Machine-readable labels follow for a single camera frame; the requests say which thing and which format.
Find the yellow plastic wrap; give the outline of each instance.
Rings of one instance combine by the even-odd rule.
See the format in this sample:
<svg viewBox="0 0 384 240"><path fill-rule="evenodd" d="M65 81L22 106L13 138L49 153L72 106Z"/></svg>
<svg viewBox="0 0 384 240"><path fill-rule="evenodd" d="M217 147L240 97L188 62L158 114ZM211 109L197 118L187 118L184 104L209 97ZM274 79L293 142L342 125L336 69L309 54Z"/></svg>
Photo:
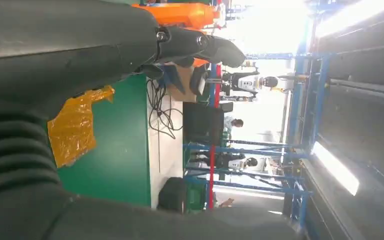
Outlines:
<svg viewBox="0 0 384 240"><path fill-rule="evenodd" d="M113 101L115 90L105 86L68 99L55 119L47 123L50 145L58 168L73 164L96 146L92 103Z"/></svg>

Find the orange robot part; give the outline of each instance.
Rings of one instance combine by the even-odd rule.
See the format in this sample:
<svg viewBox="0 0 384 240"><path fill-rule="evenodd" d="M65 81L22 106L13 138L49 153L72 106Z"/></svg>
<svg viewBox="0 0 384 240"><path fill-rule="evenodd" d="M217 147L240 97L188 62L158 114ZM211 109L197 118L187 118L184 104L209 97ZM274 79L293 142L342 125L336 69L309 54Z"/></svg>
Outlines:
<svg viewBox="0 0 384 240"><path fill-rule="evenodd" d="M132 5L152 13L160 25L183 25L200 30L219 17L215 8L203 3L161 3L155 6Z"/></svg>

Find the screw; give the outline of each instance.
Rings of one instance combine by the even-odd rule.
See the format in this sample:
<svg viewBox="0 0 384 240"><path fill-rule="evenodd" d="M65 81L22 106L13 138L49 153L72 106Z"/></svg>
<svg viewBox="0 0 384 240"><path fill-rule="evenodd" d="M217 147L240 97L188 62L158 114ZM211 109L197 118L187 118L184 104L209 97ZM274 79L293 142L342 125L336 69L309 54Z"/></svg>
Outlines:
<svg viewBox="0 0 384 240"><path fill-rule="evenodd" d="M196 38L196 42L199 46L206 46L207 45L207 39L203 36L199 36Z"/></svg>
<svg viewBox="0 0 384 240"><path fill-rule="evenodd" d="M163 41L163 40L165 40L166 38L167 38L167 35L166 35L165 32L163 32L163 31L159 31L159 32L156 33L156 39L157 39L158 41Z"/></svg>

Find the green table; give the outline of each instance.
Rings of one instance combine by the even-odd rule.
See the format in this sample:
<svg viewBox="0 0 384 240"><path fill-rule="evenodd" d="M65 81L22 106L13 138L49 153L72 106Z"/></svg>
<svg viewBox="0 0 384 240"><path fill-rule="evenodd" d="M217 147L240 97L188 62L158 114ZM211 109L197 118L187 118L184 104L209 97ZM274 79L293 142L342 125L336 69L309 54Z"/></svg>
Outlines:
<svg viewBox="0 0 384 240"><path fill-rule="evenodd" d="M133 76L113 87L113 103L92 107L97 147L58 173L74 193L149 206L146 78Z"/></svg>

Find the white floor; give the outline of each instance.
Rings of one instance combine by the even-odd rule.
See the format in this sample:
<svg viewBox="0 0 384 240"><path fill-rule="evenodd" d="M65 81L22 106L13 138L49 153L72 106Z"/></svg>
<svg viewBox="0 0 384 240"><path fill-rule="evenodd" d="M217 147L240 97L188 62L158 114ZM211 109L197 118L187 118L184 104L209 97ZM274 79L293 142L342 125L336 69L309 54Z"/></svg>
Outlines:
<svg viewBox="0 0 384 240"><path fill-rule="evenodd" d="M183 103L171 100L171 107L183 111ZM162 109L170 108L170 97L165 96L162 101ZM148 102L148 116L152 108ZM171 120L174 128L183 125L183 117L177 111L171 112ZM149 179L151 188L151 207L156 208L158 205L158 194L161 188L170 177L183 176L183 131L173 131L175 139L167 134L158 132L150 127L150 125L167 132L167 128L161 123L156 112L152 113L150 124L148 123L148 151L149 151Z"/></svg>

